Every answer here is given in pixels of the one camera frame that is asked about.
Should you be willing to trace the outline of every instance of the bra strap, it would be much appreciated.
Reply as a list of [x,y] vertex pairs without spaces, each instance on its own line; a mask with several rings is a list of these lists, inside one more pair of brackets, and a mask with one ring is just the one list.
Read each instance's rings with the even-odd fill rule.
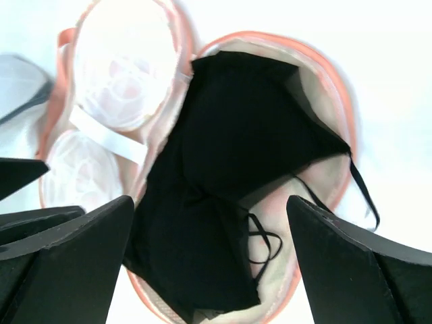
[[[258,231],[256,232],[249,232],[249,236],[261,236],[264,239],[265,245],[269,249],[269,255],[267,256],[266,261],[258,262],[249,259],[249,262],[254,265],[263,265],[261,270],[258,272],[258,275],[255,277],[256,284],[258,284],[265,270],[269,266],[269,262],[272,261],[275,257],[277,257],[278,254],[281,252],[282,247],[284,246],[284,242],[282,241],[281,237],[278,236],[277,234],[265,231],[256,215],[249,213],[248,217],[254,222],[256,228],[258,229]],[[273,256],[271,255],[272,253],[271,253],[271,244],[270,244],[269,236],[277,238],[279,240],[279,248],[277,249],[276,253]]]
[[[354,178],[354,181],[356,182],[357,186],[360,188],[360,191],[362,192],[362,195],[364,196],[364,199],[366,200],[370,210],[372,210],[377,225],[375,226],[375,230],[377,230],[379,224],[381,223],[381,218],[378,214],[377,207],[372,201],[371,195],[369,194],[369,191],[366,187],[365,181],[363,180],[362,176],[360,175],[360,172],[358,171],[357,167],[355,166],[353,160],[352,160],[352,153],[349,152],[348,156],[350,158],[350,172],[352,177]],[[328,213],[334,214],[332,211],[329,210],[327,206],[324,205],[324,203],[318,198],[318,196],[309,188],[309,186],[304,182],[302,179],[300,179],[297,175],[294,176],[298,181],[300,181],[303,186],[306,188],[308,193],[310,194],[310,197],[313,199],[314,203],[317,204],[318,207],[324,209]]]

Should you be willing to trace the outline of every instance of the white surface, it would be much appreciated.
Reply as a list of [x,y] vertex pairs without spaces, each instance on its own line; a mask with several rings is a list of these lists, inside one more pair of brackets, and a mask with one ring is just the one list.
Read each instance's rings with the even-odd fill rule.
[[[53,75],[56,35],[74,24],[86,2],[0,0],[0,53],[22,54]],[[381,213],[378,234],[432,251],[427,195],[432,182],[432,25],[426,1],[417,2],[183,0],[182,5],[201,45],[238,30],[262,30],[299,38],[337,62],[358,99],[358,166]],[[17,194],[6,205],[31,209],[37,200]],[[8,208],[2,205],[2,211]],[[349,217],[365,209],[350,189],[338,213]],[[160,323],[139,301],[123,269],[107,322]],[[302,284],[272,323],[287,322],[313,323]]]

